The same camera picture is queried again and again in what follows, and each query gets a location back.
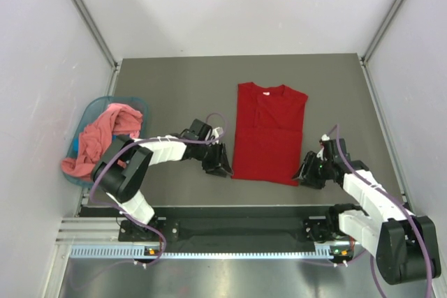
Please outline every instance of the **red t-shirt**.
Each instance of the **red t-shirt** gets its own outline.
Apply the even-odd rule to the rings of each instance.
[[[286,85],[238,85],[234,179],[297,186],[307,95]]]

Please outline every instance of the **plastic basket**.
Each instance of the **plastic basket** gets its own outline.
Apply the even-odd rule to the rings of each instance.
[[[82,115],[81,121],[76,128],[75,135],[73,136],[73,139],[71,140],[70,147],[68,148],[68,152],[66,157],[71,158],[77,158],[78,152],[73,149],[73,143],[75,139],[79,137],[79,134],[84,130],[85,126],[88,124],[93,123],[98,117],[103,113],[107,106],[111,103],[120,103],[120,104],[127,104],[133,109],[140,111],[142,113],[142,124],[141,124],[141,137],[144,136],[146,131],[146,124],[149,117],[149,108],[147,104],[139,98],[136,97],[114,97],[114,96],[105,96],[100,97],[95,100],[93,100],[85,109],[84,114]],[[65,178],[69,180],[71,183],[82,186],[84,188],[91,188],[93,186],[93,183],[90,181],[84,181],[82,179],[79,179],[77,177],[70,176],[69,174],[66,174],[64,172]]]

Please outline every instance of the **towel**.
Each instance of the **towel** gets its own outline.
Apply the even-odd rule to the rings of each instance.
[[[65,158],[62,171],[73,177],[91,181],[90,174],[95,164],[112,143],[113,135],[140,135],[142,114],[125,104],[110,104],[98,119],[79,134],[78,157]]]

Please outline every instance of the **white wall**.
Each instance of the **white wall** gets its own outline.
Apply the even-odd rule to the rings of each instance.
[[[71,0],[0,7],[0,295],[37,297],[79,191],[60,160],[111,68]]]
[[[362,54],[393,0],[85,0],[114,56]]]
[[[413,205],[436,223],[445,256],[446,17],[447,0],[406,0],[369,63]]]

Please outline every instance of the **gray table surface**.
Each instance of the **gray table surface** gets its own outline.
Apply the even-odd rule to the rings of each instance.
[[[150,136],[176,133],[211,112],[228,119],[224,142],[233,157],[237,84],[286,84],[309,96],[301,159],[336,123],[352,159],[366,163],[388,192],[400,190],[356,54],[125,59],[116,96],[137,96],[150,108]],[[213,126],[221,125],[212,117]],[[152,205],[320,205],[352,202],[339,186],[323,190],[205,174],[197,161],[151,167],[141,190]]]
[[[116,260],[70,260],[73,282],[85,285]],[[424,297],[425,281],[387,285],[390,298]],[[380,298],[369,256],[346,267],[319,267],[295,260],[165,260],[153,268],[118,265],[76,292],[65,276],[59,298]]]

